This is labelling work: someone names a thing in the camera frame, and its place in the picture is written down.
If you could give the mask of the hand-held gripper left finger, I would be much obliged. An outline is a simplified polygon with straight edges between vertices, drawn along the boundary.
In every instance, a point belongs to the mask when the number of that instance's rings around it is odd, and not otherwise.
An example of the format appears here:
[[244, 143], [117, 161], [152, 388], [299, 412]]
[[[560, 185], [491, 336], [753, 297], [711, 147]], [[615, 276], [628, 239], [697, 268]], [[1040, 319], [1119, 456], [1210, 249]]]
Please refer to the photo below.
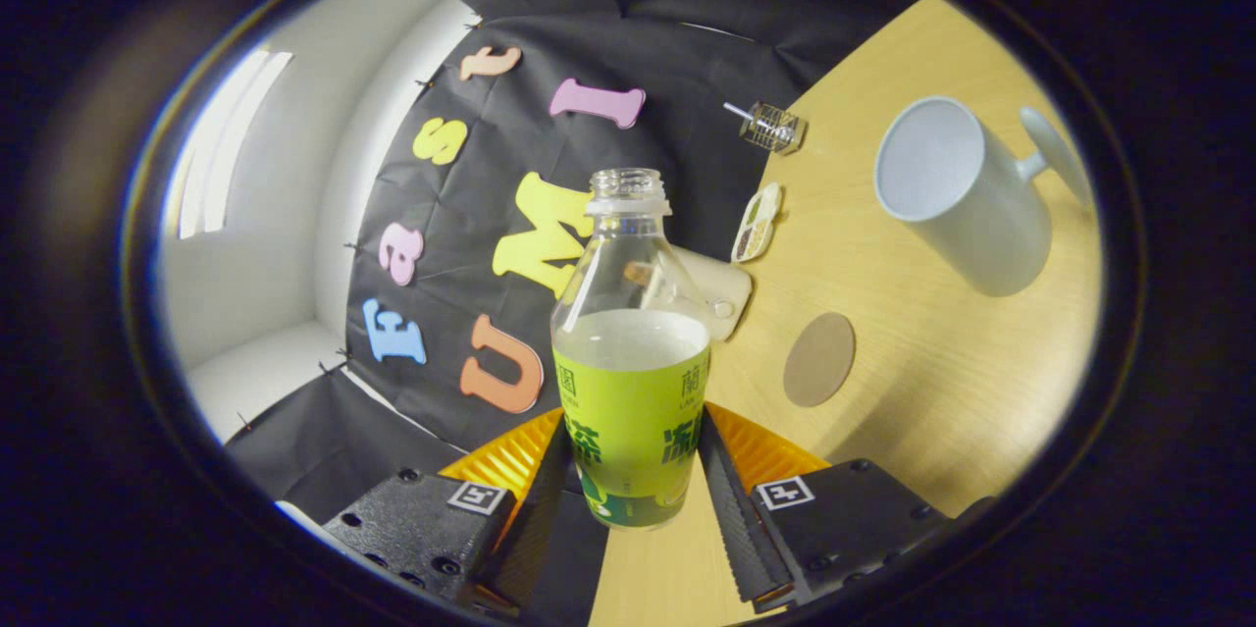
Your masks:
[[564, 417], [551, 410], [443, 471], [399, 469], [324, 534], [408, 591], [516, 617], [538, 588], [569, 462]]

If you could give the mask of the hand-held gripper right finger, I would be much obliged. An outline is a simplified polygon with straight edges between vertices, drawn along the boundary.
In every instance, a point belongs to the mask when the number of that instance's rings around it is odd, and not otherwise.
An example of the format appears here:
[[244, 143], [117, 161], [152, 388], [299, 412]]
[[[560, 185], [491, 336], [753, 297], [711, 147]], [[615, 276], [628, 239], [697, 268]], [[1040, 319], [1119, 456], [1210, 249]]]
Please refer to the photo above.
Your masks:
[[950, 516], [878, 462], [828, 462], [712, 402], [700, 459], [737, 596], [757, 613], [862, 596], [991, 503]]

